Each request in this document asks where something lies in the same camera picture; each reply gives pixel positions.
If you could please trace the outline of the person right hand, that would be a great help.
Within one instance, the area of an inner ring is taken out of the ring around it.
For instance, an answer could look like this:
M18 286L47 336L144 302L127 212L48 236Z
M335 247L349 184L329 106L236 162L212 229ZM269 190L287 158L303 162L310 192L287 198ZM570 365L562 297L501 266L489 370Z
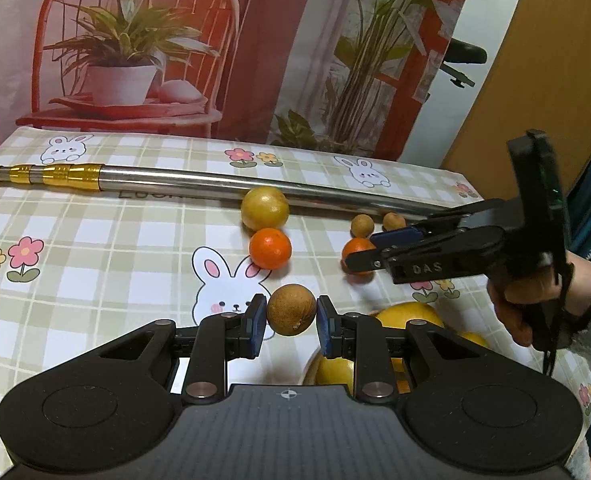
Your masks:
M567 261L573 265L573 277L565 300L565 310L573 318L586 318L588 312L591 312L591 260L567 252ZM518 307L558 299L561 290L561 284L556 283L551 266L539 269L528 278L510 283L503 290L498 290L491 281L487 282L487 292L497 318L508 330L513 341L522 347L533 344L533 330L524 322L523 313Z

